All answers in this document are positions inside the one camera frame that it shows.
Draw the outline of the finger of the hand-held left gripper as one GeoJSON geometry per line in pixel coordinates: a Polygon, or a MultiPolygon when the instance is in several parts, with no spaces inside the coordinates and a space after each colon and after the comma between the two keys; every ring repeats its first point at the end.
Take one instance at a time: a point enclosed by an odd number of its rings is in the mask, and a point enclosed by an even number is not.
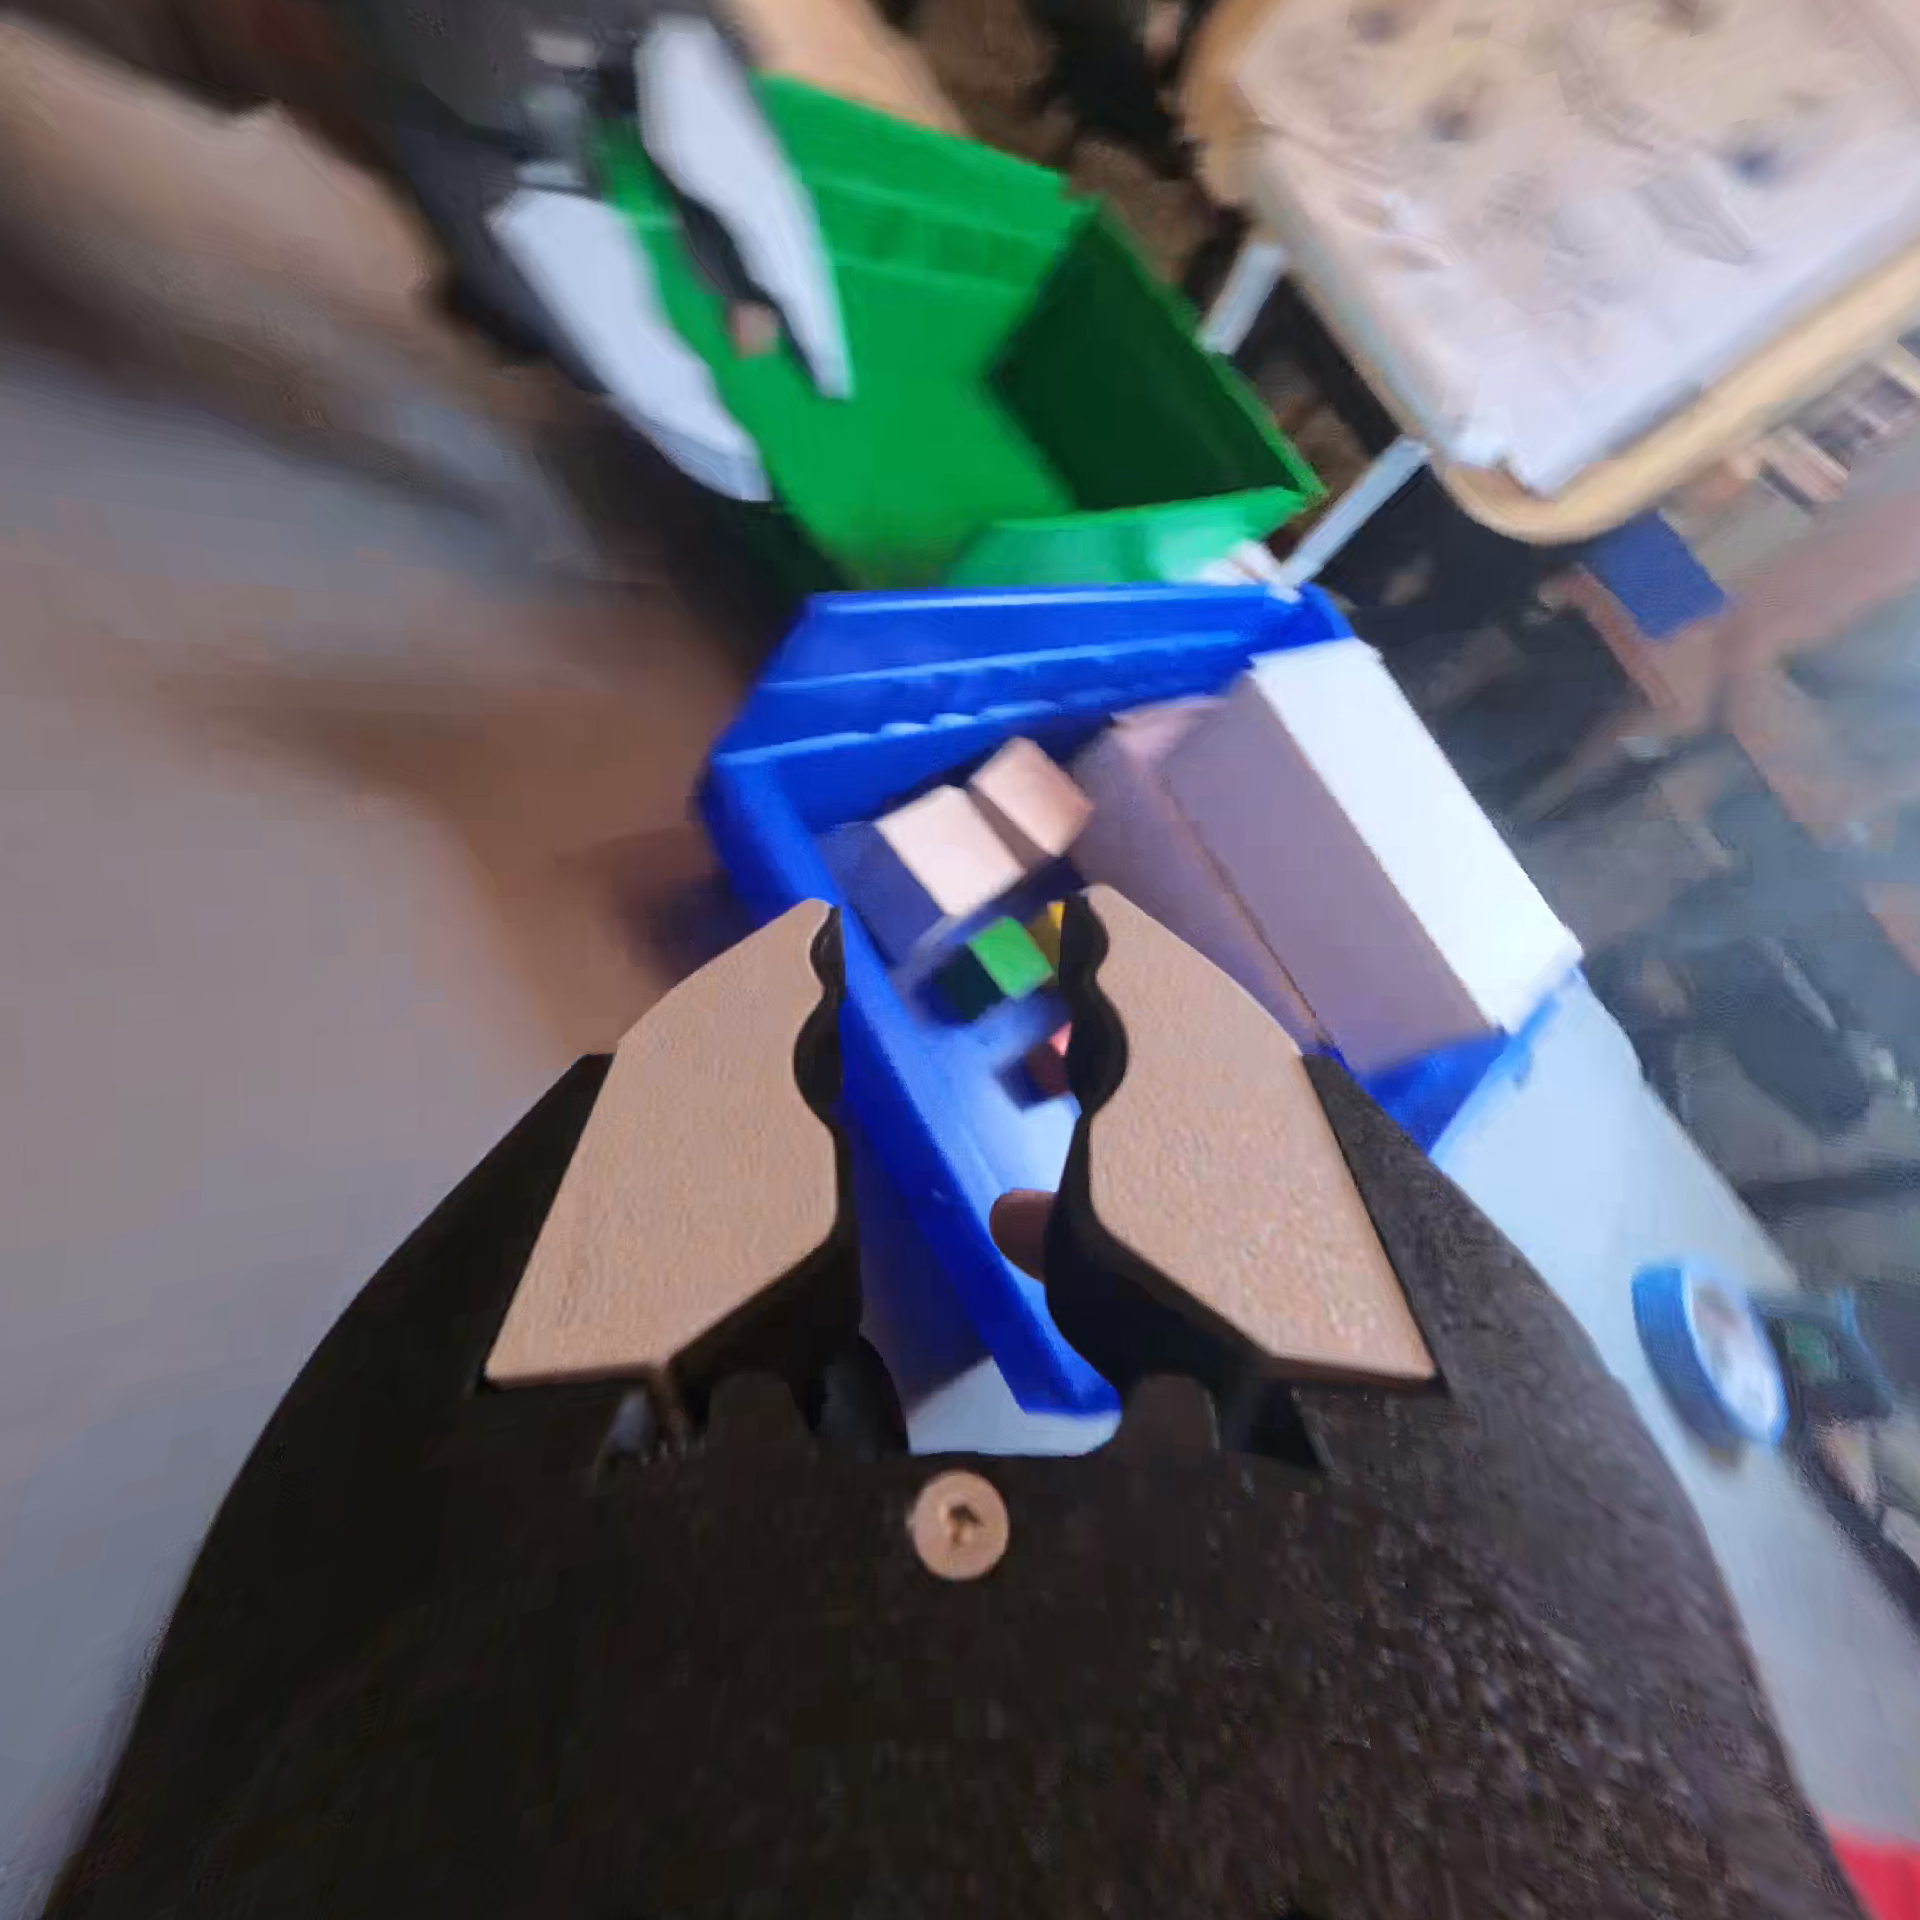
{"type": "Polygon", "coordinates": [[[627,426],[710,491],[751,506],[774,498],[754,438],[675,329],[652,259],[610,203],[520,185],[487,223],[627,426]]]}
{"type": "Polygon", "coordinates": [[[714,217],[751,289],[767,295],[811,385],[856,393],[852,353],[826,228],[753,85],[707,15],[657,15],[639,35],[641,143],[676,195],[714,217]]]}

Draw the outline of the dark green device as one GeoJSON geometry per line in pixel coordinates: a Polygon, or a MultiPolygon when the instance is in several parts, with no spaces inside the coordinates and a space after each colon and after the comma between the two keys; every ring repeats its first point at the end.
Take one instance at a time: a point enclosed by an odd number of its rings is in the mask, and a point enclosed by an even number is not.
{"type": "Polygon", "coordinates": [[[1756,1313],[1782,1362],[1791,1429],[1881,1425],[1898,1402],[1881,1357],[1865,1337],[1859,1297],[1767,1291],[1756,1313]]]}

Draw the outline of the white rectangular carton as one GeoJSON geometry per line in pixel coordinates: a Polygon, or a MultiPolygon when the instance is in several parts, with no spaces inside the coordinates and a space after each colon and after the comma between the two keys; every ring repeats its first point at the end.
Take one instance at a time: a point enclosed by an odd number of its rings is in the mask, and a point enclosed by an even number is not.
{"type": "Polygon", "coordinates": [[[1359,637],[1118,713],[1070,764],[1073,863],[1356,1074],[1516,1038],[1579,969],[1555,914],[1359,637]]]}

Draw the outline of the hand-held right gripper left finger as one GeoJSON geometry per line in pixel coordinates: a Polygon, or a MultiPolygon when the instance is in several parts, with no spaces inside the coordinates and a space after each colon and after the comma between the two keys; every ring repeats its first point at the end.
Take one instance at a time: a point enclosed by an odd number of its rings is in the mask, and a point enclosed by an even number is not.
{"type": "Polygon", "coordinates": [[[841,917],[810,899],[627,1031],[484,1388],[634,1385],[664,1429],[696,1433],[726,1383],[768,1375],[833,1430],[864,1315],[844,999],[841,917]]]}

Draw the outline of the green plastic bin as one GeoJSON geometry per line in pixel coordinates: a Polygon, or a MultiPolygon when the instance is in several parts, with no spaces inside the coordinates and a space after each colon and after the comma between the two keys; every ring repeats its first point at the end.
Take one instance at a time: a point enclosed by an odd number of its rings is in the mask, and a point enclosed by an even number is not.
{"type": "Polygon", "coordinates": [[[799,79],[756,91],[822,217],[850,399],[787,353],[737,354],[639,135],[603,124],[596,158],[759,446],[776,497],[737,522],[787,591],[1179,583],[1324,498],[1099,202],[799,79]]]}

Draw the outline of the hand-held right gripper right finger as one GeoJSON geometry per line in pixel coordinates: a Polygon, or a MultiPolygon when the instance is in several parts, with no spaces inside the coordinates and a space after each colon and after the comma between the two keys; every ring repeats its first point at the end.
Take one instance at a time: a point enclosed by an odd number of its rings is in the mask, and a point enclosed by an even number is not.
{"type": "Polygon", "coordinates": [[[1260,1429],[1295,1388],[1442,1374],[1299,1043],[1111,885],[1063,909],[1078,1107],[1043,1286],[1121,1403],[1201,1388],[1260,1429]]]}

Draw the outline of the beige padded chair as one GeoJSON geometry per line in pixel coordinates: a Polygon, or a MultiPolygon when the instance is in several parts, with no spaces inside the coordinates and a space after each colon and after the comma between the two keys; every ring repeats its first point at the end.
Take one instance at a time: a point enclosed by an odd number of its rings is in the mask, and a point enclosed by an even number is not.
{"type": "Polygon", "coordinates": [[[1442,490],[1615,531],[1915,326],[1915,4],[1215,4],[1208,189],[1442,490]]]}

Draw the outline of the blue plastic bin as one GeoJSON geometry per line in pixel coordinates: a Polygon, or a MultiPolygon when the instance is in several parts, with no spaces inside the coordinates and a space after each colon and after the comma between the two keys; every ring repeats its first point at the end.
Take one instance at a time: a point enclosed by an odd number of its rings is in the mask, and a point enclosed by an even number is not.
{"type": "MultiPolygon", "coordinates": [[[[938,783],[968,787],[1010,737],[1070,770],[1118,713],[1220,692],[1260,655],[1345,637],[1356,635],[1318,590],[826,591],[712,749],[699,806],[745,906],[770,922],[818,899],[841,917],[848,1114],[1030,1407],[1118,1398],[1056,1329],[1043,1286],[1078,1107],[1073,1093],[1035,1100],[1023,1055],[1070,1022],[1070,1005],[1059,972],[1046,993],[962,1022],[947,969],[986,925],[1030,924],[1096,883],[1070,852],[972,918],[942,918],[873,822],[938,783]]],[[[1387,1177],[1361,1167],[1361,1137],[1383,1121],[1387,1150],[1410,1147],[1415,1174],[1433,1140],[1401,1130],[1410,1107],[1382,1108],[1376,1094],[1462,1061],[1480,1073],[1510,1043],[1379,1074],[1304,1046],[1386,1249],[1387,1177]]],[[[1393,1259],[1414,1301],[1410,1255],[1393,1259]]]]}

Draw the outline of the white metal frame leg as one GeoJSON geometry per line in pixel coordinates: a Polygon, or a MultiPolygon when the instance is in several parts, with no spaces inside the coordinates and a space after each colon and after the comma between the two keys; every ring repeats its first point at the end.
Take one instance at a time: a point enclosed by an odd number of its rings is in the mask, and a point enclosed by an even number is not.
{"type": "Polygon", "coordinates": [[[1432,449],[1409,435],[1394,437],[1352,479],[1280,565],[1279,588],[1296,596],[1356,539],[1382,510],[1432,462],[1432,449]]]}
{"type": "Polygon", "coordinates": [[[1264,230],[1251,230],[1208,307],[1198,340],[1215,354],[1233,357],[1254,337],[1266,305],[1289,273],[1289,250],[1264,230]]]}

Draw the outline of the blue tape roll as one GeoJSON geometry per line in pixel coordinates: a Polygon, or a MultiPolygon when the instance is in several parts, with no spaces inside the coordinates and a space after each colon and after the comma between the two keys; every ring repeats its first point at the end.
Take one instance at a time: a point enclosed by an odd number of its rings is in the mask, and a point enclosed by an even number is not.
{"type": "Polygon", "coordinates": [[[1727,1457],[1782,1449],[1786,1370],[1742,1285],[1704,1265],[1658,1261],[1636,1271],[1631,1303],[1648,1370],[1695,1441],[1727,1457]]]}

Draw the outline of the green cube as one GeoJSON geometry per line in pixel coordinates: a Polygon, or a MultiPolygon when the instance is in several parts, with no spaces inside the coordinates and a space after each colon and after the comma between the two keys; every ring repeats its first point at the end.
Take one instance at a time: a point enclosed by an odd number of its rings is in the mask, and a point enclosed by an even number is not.
{"type": "Polygon", "coordinates": [[[954,955],[947,969],[947,999],[962,1022],[975,1022],[1004,1004],[1027,1002],[1056,979],[1040,939],[1017,918],[996,918],[954,955]]]}

